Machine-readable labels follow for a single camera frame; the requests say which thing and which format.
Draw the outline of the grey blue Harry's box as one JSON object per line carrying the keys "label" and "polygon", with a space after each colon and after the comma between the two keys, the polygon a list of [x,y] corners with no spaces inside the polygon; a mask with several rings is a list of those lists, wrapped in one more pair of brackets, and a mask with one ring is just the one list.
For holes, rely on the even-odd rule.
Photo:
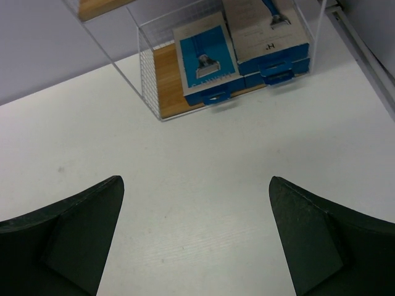
{"label": "grey blue Harry's box", "polygon": [[246,88],[222,12],[173,29],[173,38],[188,105],[224,102]]}

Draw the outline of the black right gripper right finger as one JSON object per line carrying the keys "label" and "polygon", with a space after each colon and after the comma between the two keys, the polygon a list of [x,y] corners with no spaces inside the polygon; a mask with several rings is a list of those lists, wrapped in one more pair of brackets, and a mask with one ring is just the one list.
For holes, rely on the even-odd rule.
{"label": "black right gripper right finger", "polygon": [[394,295],[394,224],[274,176],[269,198],[296,295]]}

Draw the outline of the Harry's box white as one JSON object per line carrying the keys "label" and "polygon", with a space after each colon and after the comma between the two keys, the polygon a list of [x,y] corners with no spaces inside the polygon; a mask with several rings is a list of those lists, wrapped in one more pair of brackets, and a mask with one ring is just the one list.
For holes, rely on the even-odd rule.
{"label": "Harry's box white", "polygon": [[239,72],[309,56],[310,34],[294,1],[223,1]]}

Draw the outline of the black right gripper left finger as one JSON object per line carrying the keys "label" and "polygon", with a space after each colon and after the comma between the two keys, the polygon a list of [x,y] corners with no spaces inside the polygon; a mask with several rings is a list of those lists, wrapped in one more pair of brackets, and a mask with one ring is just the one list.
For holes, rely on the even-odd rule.
{"label": "black right gripper left finger", "polygon": [[1,222],[1,295],[96,295],[124,196],[121,176]]}

